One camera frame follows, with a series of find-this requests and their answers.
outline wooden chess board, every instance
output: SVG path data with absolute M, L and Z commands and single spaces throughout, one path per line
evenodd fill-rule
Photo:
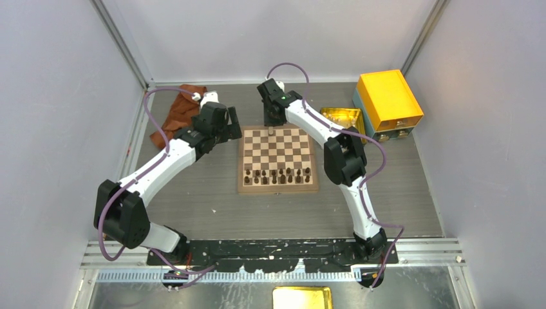
M 243 126 L 237 168 L 241 194 L 317 192 L 312 139 L 294 125 Z

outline yellow drawer box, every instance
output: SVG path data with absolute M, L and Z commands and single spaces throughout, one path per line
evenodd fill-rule
M 357 91 L 375 132 L 415 127 L 423 117 L 400 70 L 362 74 Z

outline black bracket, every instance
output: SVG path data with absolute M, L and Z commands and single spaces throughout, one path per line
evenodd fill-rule
M 191 117 L 191 127 L 184 127 L 174 134 L 195 148 L 196 160 L 209 153 L 216 144 L 241 138 L 243 133 L 234 107 L 208 102 L 198 115 Z
M 346 129 L 358 133 L 355 127 Z M 362 140 L 356 136 L 340 133 L 324 144 L 325 172 L 336 185 L 350 187 L 355 179 L 366 174 L 366 155 Z
M 379 273 L 379 268 L 373 269 L 373 270 L 366 269 L 366 271 L 364 271 L 363 269 L 360 269 L 361 280 L 358 281 L 358 283 L 365 288 L 370 288 L 373 282 L 375 281 L 375 278 L 377 278 L 378 273 Z M 377 288 L 378 286 L 380 286 L 381 283 L 383 283 L 383 279 L 385 279 L 385 272 L 381 273 L 381 275 L 379 276 L 379 280 L 377 280 L 377 283 L 375 284 L 374 288 Z
M 263 124 L 268 127 L 286 124 L 285 109 L 290 103 L 302 99 L 302 96 L 295 91 L 285 93 L 274 79 L 268 79 L 258 85 L 258 92 L 263 103 Z
M 99 185 L 93 225 L 99 228 L 99 218 L 108 200 L 120 189 L 119 183 L 105 180 Z M 138 192 L 124 191 L 112 204 L 104 219 L 103 232 L 123 246 L 139 246 L 150 231 L 146 207 Z
M 370 259 L 377 258 L 387 245 L 387 234 L 383 228 L 379 229 L 379 232 L 373 237 L 362 239 L 353 233 L 356 241 L 356 251 L 363 257 L 369 257 Z

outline brown towel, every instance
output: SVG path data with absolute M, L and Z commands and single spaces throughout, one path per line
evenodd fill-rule
M 199 93 L 201 97 L 205 92 L 207 92 L 207 87 L 199 87 L 192 85 L 181 85 L 180 88 L 190 91 L 191 93 Z M 180 128 L 187 127 L 191 125 L 191 117 L 199 113 L 199 102 L 192 100 L 191 95 L 187 93 L 179 93 L 176 96 L 176 99 L 171 105 L 171 110 L 167 115 L 167 119 L 161 126 L 167 138 L 169 140 L 173 139 L 174 133 L 177 132 Z M 158 148 L 165 148 L 165 141 L 161 137 L 159 131 L 155 131 L 150 135 L 152 143 Z

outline gold tray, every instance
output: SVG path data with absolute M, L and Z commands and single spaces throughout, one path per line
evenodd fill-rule
M 335 124 L 344 128 L 356 127 L 360 134 L 366 135 L 364 117 L 359 108 L 321 108 L 321 114 Z
M 327 286 L 277 286 L 273 309 L 332 309 L 332 292 Z

